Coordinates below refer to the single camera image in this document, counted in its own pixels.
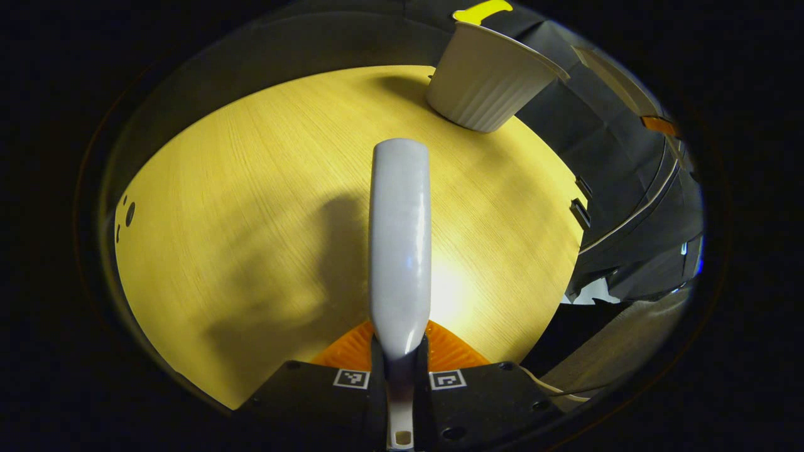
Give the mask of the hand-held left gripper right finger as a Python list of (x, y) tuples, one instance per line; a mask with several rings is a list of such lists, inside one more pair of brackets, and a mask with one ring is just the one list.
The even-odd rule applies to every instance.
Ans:
[(544, 430), (562, 415), (528, 372), (491, 362), (429, 321), (418, 352), (418, 449), (484, 451)]

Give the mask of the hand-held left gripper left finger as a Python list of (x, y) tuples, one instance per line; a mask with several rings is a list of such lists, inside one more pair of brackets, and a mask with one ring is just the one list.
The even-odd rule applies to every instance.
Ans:
[(310, 362), (289, 360), (236, 409), (254, 446), (269, 451), (384, 451), (384, 358), (369, 321)]

